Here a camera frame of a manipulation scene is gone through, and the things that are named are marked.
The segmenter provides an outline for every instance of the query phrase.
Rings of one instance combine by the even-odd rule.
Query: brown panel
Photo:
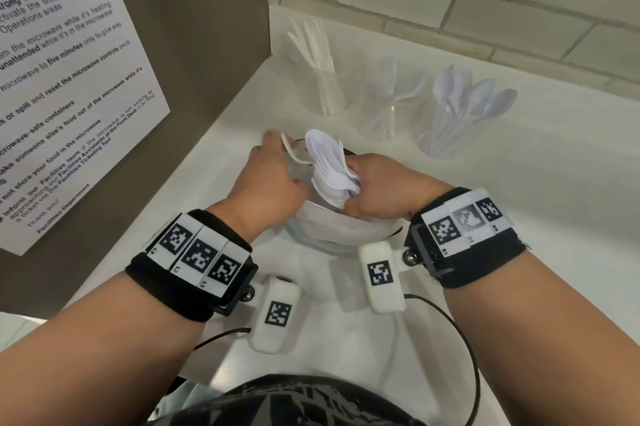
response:
[[[25,256],[0,251],[0,311],[60,310],[269,55],[267,0],[124,1],[172,112]]]

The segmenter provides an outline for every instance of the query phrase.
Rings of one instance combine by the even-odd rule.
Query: white countertop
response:
[[[279,35],[293,15],[281,7],[271,10],[277,54]],[[301,137],[318,128],[341,138],[356,153],[383,153],[458,185],[486,187],[534,252],[640,341],[635,191],[640,182],[640,137],[630,133],[628,120],[634,118],[634,124],[640,120],[640,105],[357,28],[328,25],[373,55],[391,53],[414,63],[422,61],[432,74],[455,62],[471,68],[476,77],[508,80],[520,90],[521,101],[476,145],[452,161],[437,162],[423,155],[407,135],[371,143],[352,129],[348,117],[309,114],[298,104],[296,89],[283,76],[279,62],[270,59],[73,301],[123,270],[174,212],[224,198],[264,130],[277,128]],[[464,344],[442,317],[422,303],[409,303],[401,315],[373,315],[355,257],[336,258],[301,246],[282,229],[263,234],[254,250],[259,276],[277,272],[292,277],[303,289],[294,336],[276,356],[252,351],[245,339],[209,344],[189,359],[182,372],[185,377],[229,390],[269,372],[329,374],[377,391],[427,423],[466,420],[473,399],[471,364]],[[403,278],[406,291],[444,304],[441,291],[428,278],[414,274]],[[239,305],[232,317],[214,318],[204,337],[245,324],[251,312]],[[485,384],[476,424],[507,424]]]

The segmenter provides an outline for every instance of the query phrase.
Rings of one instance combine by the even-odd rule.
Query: qr code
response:
[[[218,252],[213,249],[212,246],[204,243],[200,239],[196,239],[193,241],[193,244],[191,244],[189,250],[184,253],[180,261],[198,271],[204,272],[204,269],[211,264],[217,254]]]
[[[160,245],[172,254],[178,254],[182,246],[191,239],[193,233],[182,227],[180,224],[174,224],[171,230],[164,235],[160,241]]]
[[[220,283],[228,285],[236,275],[236,271],[240,269],[240,263],[236,260],[228,258],[225,255],[220,256],[218,262],[213,265],[208,276]]]
[[[389,261],[380,261],[379,263],[367,264],[369,271],[369,279],[372,286],[386,285],[393,283],[394,277],[391,276],[391,267]]]
[[[277,325],[279,327],[286,327],[291,314],[291,305],[286,303],[280,303],[279,301],[272,301],[267,313],[267,319],[264,323],[269,325]]]
[[[478,202],[476,202],[476,205],[489,222],[500,219],[502,217],[502,212],[498,210],[498,207],[495,206],[495,204],[489,197],[478,200]]]
[[[438,244],[446,244],[460,237],[460,231],[450,217],[429,224],[429,230]]]
[[[482,226],[484,226],[484,220],[480,217],[480,212],[477,211],[476,206],[471,204],[466,207],[462,207],[453,212],[453,217],[456,218],[462,232],[469,233]]]

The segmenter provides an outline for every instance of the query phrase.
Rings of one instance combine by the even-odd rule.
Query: bundle of plastic utensils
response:
[[[303,23],[305,33],[295,20],[291,20],[295,34],[289,37],[316,72],[320,104],[325,116],[336,116],[346,109],[347,102],[335,75],[335,66],[329,47],[329,37],[318,20]]]
[[[286,147],[289,143],[283,137]],[[344,208],[344,203],[360,193],[360,180],[356,173],[347,166],[344,157],[344,147],[340,140],[336,141],[328,134],[319,130],[309,130],[305,135],[307,151],[312,162],[300,160],[298,163],[314,165],[314,175],[311,183],[329,205],[338,209]]]
[[[391,140],[396,136],[397,105],[415,98],[426,83],[426,75],[412,71],[398,77],[398,63],[393,57],[383,57],[368,81],[360,109],[362,115],[357,126],[365,138]]]
[[[494,94],[495,85],[495,79],[473,84],[468,69],[443,69],[433,86],[437,107],[428,139],[416,139],[420,149],[434,158],[448,158],[462,139],[505,114],[518,91],[505,89]]]

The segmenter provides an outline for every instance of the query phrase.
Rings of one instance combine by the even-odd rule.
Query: wrist strap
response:
[[[418,250],[444,288],[468,285],[526,249],[484,188],[463,187],[416,213],[405,245]]]
[[[204,210],[180,214],[125,269],[155,298],[196,322],[229,315],[258,266],[252,248]]]

